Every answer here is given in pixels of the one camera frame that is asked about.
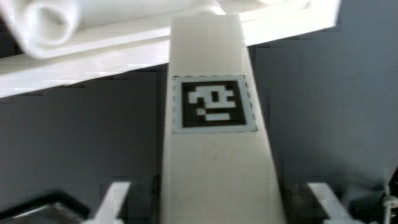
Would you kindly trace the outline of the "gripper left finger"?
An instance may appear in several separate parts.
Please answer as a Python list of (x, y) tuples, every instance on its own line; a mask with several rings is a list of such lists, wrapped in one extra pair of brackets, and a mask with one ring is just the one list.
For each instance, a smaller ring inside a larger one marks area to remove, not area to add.
[(113, 182), (110, 184), (95, 215), (81, 224), (124, 224), (118, 218), (118, 212), (127, 196), (129, 182)]

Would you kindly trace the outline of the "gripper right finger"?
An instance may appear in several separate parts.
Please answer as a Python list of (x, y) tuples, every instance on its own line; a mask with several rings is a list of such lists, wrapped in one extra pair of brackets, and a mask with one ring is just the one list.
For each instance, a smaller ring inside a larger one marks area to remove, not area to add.
[(362, 224), (351, 217), (326, 183), (307, 184), (326, 218), (321, 224)]

